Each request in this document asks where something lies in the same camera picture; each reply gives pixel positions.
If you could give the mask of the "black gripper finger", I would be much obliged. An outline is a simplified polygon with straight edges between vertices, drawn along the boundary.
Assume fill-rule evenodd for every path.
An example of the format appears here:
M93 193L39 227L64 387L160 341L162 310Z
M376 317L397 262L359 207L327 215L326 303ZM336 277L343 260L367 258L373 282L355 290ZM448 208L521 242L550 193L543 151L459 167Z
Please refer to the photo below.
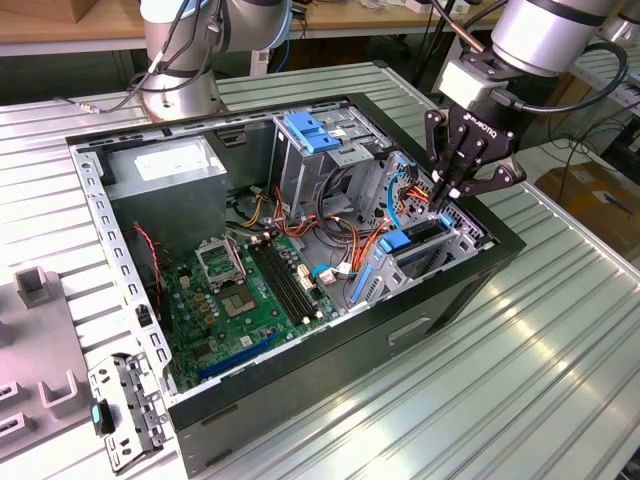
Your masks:
M509 188L526 179L526 172L511 159L509 138L467 137L449 141L447 196L459 199Z
M425 113L426 152L433 164L431 200L445 200L458 175L458 152L468 126L456 112Z

